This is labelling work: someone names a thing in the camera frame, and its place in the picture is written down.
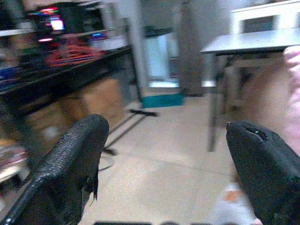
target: tiled floor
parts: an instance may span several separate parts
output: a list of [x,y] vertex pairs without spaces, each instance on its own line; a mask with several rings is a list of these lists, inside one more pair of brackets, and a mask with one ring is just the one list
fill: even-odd
[[[99,173],[98,201],[90,206],[90,198],[80,225],[96,221],[187,225],[207,220],[233,170],[225,128],[218,129],[216,151],[207,152],[209,96],[186,98],[184,106],[149,110],[160,116],[144,119],[113,145],[119,153],[113,157],[115,164]],[[101,159],[100,167],[109,159]]]

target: colorful lights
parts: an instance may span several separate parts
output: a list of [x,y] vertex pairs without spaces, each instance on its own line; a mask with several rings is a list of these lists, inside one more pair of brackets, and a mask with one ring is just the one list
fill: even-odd
[[53,41],[53,38],[43,38],[43,39],[39,39],[39,42],[47,42],[47,41]]
[[54,10],[58,10],[58,8],[57,7],[44,8],[41,10],[41,12],[50,12],[50,11],[54,11]]
[[64,30],[64,23],[62,22],[62,20],[51,20],[50,21],[53,30]]
[[42,15],[40,12],[29,13],[29,15]]

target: teal mat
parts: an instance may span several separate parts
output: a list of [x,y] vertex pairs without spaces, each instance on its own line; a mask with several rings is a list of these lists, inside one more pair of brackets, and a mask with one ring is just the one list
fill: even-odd
[[148,96],[142,99],[143,108],[156,108],[183,105],[182,94]]

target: white table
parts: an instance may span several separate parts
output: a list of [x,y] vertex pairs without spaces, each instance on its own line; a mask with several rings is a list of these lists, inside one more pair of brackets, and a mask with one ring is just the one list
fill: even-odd
[[[203,48],[201,53],[212,53],[213,61],[217,64],[220,55],[275,53],[282,52],[291,45],[300,45],[300,28],[219,36]],[[211,70],[216,79],[216,66]],[[209,151],[214,151],[216,142],[217,106],[217,93],[214,92],[211,98]]]

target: screen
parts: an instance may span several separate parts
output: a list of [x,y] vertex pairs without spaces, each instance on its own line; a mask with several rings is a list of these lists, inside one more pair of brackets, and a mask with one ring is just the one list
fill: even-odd
[[65,29],[64,23],[62,20],[51,20],[50,23],[51,23],[53,30],[64,30]]
[[273,30],[275,16],[266,16],[244,20],[244,33]]

